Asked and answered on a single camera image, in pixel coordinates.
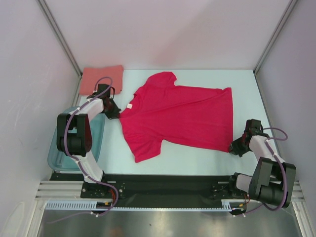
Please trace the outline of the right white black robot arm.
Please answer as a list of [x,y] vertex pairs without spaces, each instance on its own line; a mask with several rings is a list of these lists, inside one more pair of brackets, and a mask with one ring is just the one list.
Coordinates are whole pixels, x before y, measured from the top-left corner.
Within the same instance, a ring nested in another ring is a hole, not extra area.
[[257,158],[257,165],[251,176],[241,173],[232,175],[228,193],[233,198],[247,194],[251,200],[261,202],[271,211],[277,211],[287,208],[291,203],[296,166],[287,163],[272,148],[274,140],[288,139],[286,132],[275,128],[284,134],[283,138],[278,138],[269,136],[265,130],[259,120],[249,119],[242,136],[230,144],[229,153],[242,157],[252,152]]

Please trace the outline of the left aluminium frame post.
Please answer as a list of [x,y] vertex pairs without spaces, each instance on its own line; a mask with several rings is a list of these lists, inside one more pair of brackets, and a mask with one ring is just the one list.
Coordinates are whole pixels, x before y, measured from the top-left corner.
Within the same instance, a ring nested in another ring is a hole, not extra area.
[[55,17],[52,14],[52,11],[50,10],[47,2],[45,0],[36,0],[40,10],[42,11],[45,19],[47,20],[51,30],[53,31],[54,35],[57,38],[57,41],[59,42],[62,50],[64,51],[67,59],[69,60],[71,66],[73,67],[74,71],[76,74],[81,77],[82,76],[82,71],[79,68],[79,65],[55,19]]

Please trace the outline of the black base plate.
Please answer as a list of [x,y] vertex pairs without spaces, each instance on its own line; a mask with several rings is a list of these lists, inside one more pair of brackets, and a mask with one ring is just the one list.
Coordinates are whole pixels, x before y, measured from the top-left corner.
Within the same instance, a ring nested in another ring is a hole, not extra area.
[[[115,200],[124,207],[207,207],[225,199],[251,200],[247,194],[229,191],[230,177],[108,174],[105,181],[117,189]],[[112,195],[107,192],[90,199],[110,198]]]

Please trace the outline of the red t shirt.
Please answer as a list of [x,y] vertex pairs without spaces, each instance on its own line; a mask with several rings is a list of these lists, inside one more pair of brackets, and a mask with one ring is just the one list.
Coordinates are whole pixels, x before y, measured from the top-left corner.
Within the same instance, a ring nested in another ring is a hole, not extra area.
[[164,140],[229,151],[232,89],[175,85],[176,80],[172,72],[150,76],[120,115],[123,136],[136,163],[160,155]]

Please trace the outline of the folded salmon pink t shirt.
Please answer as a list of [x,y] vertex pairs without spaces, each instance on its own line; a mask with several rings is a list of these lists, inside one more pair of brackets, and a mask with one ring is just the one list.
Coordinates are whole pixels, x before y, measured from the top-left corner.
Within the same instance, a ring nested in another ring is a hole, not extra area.
[[109,85],[112,82],[112,87],[115,89],[115,95],[120,94],[123,86],[122,65],[83,69],[82,79],[79,88],[79,95],[91,95],[98,87],[98,84]]

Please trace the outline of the right aluminium frame post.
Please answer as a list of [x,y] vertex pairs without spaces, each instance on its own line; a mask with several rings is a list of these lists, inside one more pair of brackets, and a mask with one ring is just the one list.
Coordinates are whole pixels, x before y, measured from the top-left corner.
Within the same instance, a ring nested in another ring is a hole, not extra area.
[[272,36],[270,37],[270,39],[269,39],[267,45],[265,46],[258,62],[256,63],[256,65],[253,69],[253,73],[255,76],[257,76],[261,67],[263,66],[264,62],[266,61],[266,58],[268,57],[270,51],[272,50],[272,47],[276,43],[279,35],[281,34],[283,28],[285,27],[288,19],[290,18],[291,14],[294,11],[298,2],[299,2],[299,0],[290,0],[288,5],[286,6],[286,9],[285,9],[284,13],[282,14],[280,20],[278,21],[278,23],[277,23],[277,25],[272,33]]

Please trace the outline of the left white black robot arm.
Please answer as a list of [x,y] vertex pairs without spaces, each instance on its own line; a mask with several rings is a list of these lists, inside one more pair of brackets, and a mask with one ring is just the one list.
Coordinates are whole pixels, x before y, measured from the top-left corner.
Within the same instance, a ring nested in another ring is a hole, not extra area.
[[108,193],[112,199],[119,197],[117,189],[105,181],[105,173],[92,153],[90,122],[100,114],[109,119],[118,119],[120,109],[114,102],[115,89],[110,84],[96,84],[86,101],[69,113],[57,117],[57,149],[70,157],[83,174],[81,197],[95,195],[102,198]]

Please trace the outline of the aluminium frame post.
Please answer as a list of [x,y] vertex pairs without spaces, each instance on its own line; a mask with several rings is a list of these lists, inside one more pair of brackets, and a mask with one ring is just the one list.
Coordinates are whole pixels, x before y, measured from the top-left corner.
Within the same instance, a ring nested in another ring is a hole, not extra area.
[[272,33],[272,36],[270,37],[270,39],[269,39],[267,45],[265,46],[258,62],[256,63],[256,65],[253,69],[253,73],[255,76],[257,76],[261,67],[263,66],[264,62],[266,61],[266,58],[268,57],[270,51],[272,50],[272,47],[276,43],[279,35],[281,34],[283,28],[285,27],[288,19],[290,18],[291,14],[294,11],[298,2],[299,2],[299,0],[290,0],[288,5],[286,6],[286,9],[285,9],[284,13],[282,14],[280,20],[278,21],[278,23],[277,23],[277,25]]
[[52,11],[50,10],[47,2],[45,0],[36,0],[40,10],[42,11],[45,19],[47,20],[51,30],[53,31],[54,35],[57,38],[57,41],[59,42],[62,50],[64,51],[67,59],[69,60],[71,66],[73,67],[74,71],[76,74],[81,77],[82,76],[82,71],[79,68],[79,65],[55,19],[55,17],[52,14]]

